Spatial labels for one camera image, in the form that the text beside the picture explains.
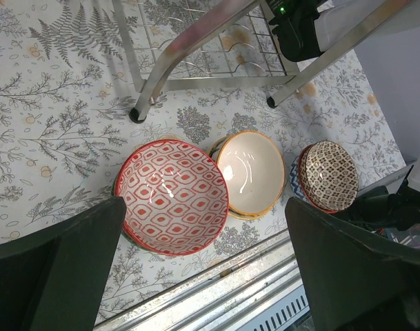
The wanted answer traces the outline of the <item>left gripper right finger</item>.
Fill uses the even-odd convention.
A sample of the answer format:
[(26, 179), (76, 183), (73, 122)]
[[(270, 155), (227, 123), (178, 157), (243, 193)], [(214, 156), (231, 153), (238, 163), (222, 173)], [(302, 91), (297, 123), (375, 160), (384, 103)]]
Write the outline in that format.
[(285, 214), (316, 330), (420, 330), (420, 250), (298, 198)]

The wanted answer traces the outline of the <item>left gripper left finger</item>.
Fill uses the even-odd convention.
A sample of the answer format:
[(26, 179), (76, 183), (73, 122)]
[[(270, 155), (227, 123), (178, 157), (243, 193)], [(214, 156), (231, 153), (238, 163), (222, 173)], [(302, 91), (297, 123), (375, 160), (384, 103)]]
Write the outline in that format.
[(0, 330), (92, 330), (126, 215), (110, 197), (0, 245)]

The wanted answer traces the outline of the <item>brown patterned bowl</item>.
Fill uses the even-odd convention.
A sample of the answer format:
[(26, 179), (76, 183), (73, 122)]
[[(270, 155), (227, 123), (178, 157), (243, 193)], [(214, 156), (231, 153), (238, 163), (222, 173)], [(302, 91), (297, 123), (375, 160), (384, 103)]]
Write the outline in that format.
[(307, 146), (300, 155), (297, 171), (306, 199), (324, 212), (341, 212), (357, 197), (356, 166), (338, 143), (320, 141)]

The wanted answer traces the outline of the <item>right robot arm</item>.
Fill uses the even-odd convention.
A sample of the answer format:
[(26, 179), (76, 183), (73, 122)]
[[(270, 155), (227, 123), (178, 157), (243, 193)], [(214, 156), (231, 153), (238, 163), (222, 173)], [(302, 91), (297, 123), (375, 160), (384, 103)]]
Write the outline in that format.
[[(267, 1), (279, 47), (292, 62), (311, 60), (278, 92), (268, 97), (277, 107), (296, 90), (370, 37), (420, 26), (420, 1), (349, 1), (319, 12), (321, 1)], [(407, 230), (420, 223), (420, 157), (390, 194), (384, 184), (363, 194), (341, 215), (351, 223)]]

